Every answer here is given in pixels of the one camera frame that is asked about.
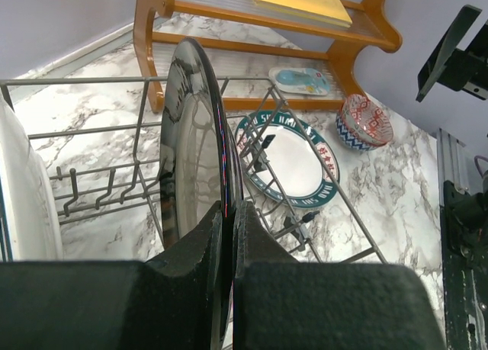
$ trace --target marble countertop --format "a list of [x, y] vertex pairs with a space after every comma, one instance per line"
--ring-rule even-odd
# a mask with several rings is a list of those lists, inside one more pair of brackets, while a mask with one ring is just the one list
[[[193, 36], [295, 47], [274, 31], [263, 27], [213, 21], [184, 14], [164, 23], [162, 29]], [[247, 56], [252, 63], [252, 54], [241, 56]], [[216, 58], [218, 54], [212, 55], [212, 60]], [[259, 62], [265, 62], [265, 59], [260, 59]], [[269, 69], [273, 64], [264, 63], [262, 66]], [[163, 69], [161, 67], [159, 65], [159, 74], [165, 75], [164, 66]], [[242, 75], [254, 74], [251, 67], [245, 71]], [[217, 70], [216, 73], [229, 75]], [[82, 67], [70, 77], [131, 75], [140, 75], [140, 71], [133, 45], [128, 43]], [[51, 85], [19, 101], [15, 105], [15, 110], [29, 134], [134, 124], [141, 93], [140, 83]], [[232, 93], [239, 93], [239, 89], [234, 88]], [[238, 95], [249, 96], [249, 89], [243, 88]], [[297, 114], [318, 130], [332, 147], [341, 169], [341, 186], [349, 200], [387, 261], [412, 268], [422, 279], [435, 315], [443, 327], [435, 140], [410, 121], [385, 109], [392, 122], [395, 137], [388, 146], [369, 153], [358, 153], [340, 142], [333, 113], [321, 111]], [[153, 114], [148, 105], [144, 120], [158, 121], [160, 115]], [[235, 122], [230, 122], [231, 126], [235, 126]], [[67, 173], [70, 168], [83, 171], [131, 162], [132, 145], [133, 130], [33, 141], [33, 147], [43, 157], [50, 175], [56, 174], [58, 166], [63, 173]], [[157, 127], [149, 127], [142, 131], [138, 155], [144, 160], [159, 158]], [[158, 165], [148, 163], [143, 169], [145, 175], [155, 176]], [[131, 176], [132, 169], [117, 170], [115, 183], [128, 182]], [[91, 178], [82, 177], [80, 189], [101, 188], [107, 184], [107, 180], [106, 172], [98, 173]], [[55, 195], [69, 193], [69, 179], [53, 181], [53, 190]], [[119, 192], [115, 189], [112, 196], [117, 196], [117, 193]], [[66, 200], [57, 202], [59, 210], [62, 210], [64, 202]], [[83, 205], [88, 202], [89, 197], [81, 197], [77, 204]], [[258, 204], [269, 207], [272, 202], [261, 199]], [[269, 217], [268, 222], [278, 229], [282, 224], [283, 214], [284, 211], [278, 210]], [[339, 194], [321, 209], [319, 216], [310, 224], [309, 230], [320, 256], [327, 262], [341, 261], [369, 248], [368, 241]], [[115, 214], [63, 224], [62, 237], [66, 259], [145, 260], [162, 251], [148, 207], [136, 207]], [[281, 244], [290, 248], [296, 245], [296, 241], [288, 235], [281, 239]], [[312, 252], [309, 251], [296, 252], [295, 255], [300, 260], [314, 260]], [[361, 261], [377, 262], [377, 257], [370, 255]]]

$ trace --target white dish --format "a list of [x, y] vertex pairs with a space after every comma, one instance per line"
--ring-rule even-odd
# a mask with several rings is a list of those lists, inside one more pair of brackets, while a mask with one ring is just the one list
[[0, 218], [4, 260], [60, 260], [63, 245], [41, 157], [0, 98]]
[[[271, 111], [258, 112], [253, 119], [256, 129], [261, 129], [270, 116]], [[330, 146], [310, 125], [303, 121], [301, 124], [335, 179], [340, 181], [339, 165]], [[241, 139], [247, 125], [248, 119], [244, 118], [236, 129], [239, 152], [243, 151], [248, 136], [250, 136], [250, 130], [248, 130]], [[334, 197], [337, 189], [312, 151], [310, 144], [301, 135], [294, 119], [289, 114], [278, 112], [262, 138], [264, 139], [268, 135], [274, 135], [274, 139], [266, 149], [266, 156], [284, 192], [290, 199], [291, 205], [311, 209], [327, 204]], [[251, 160], [250, 153], [246, 157], [246, 162], [250, 163]], [[252, 183], [267, 196], [276, 201], [282, 200], [283, 195], [276, 183], [269, 185], [272, 176], [268, 170], [256, 172], [251, 169], [248, 176]]]

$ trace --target plate with blue rim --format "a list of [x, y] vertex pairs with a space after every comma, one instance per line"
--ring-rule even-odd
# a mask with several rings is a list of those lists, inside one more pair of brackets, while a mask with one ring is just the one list
[[[248, 117], [239, 122], [235, 132], [239, 153], [245, 149], [255, 132], [264, 127], [272, 112], [259, 111], [251, 114], [255, 128], [248, 127]], [[339, 164], [330, 145], [309, 124], [299, 121], [312, 140], [313, 147], [319, 151], [335, 179], [340, 181]], [[265, 150], [266, 156], [291, 205], [300, 209], [313, 209], [331, 201], [336, 195], [337, 188], [301, 133], [295, 119], [286, 112], [276, 113], [262, 139], [265, 140], [271, 135], [274, 135], [274, 139]], [[252, 154], [249, 153], [244, 158], [244, 163], [249, 164], [251, 161]], [[273, 178], [267, 169], [258, 171], [253, 166], [246, 174], [266, 196], [276, 201], [282, 200], [283, 195], [277, 184], [272, 182]]]

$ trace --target red and blue bowl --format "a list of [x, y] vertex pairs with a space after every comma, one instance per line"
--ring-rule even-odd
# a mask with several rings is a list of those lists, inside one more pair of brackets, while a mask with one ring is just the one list
[[335, 126], [342, 142], [356, 150], [373, 150], [393, 139], [388, 116], [363, 95], [347, 97], [337, 113]]

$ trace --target yellow book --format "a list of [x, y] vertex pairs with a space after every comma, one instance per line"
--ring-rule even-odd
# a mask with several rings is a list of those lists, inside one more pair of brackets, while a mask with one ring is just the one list
[[253, 0], [257, 5], [317, 21], [349, 27], [352, 20], [341, 0]]

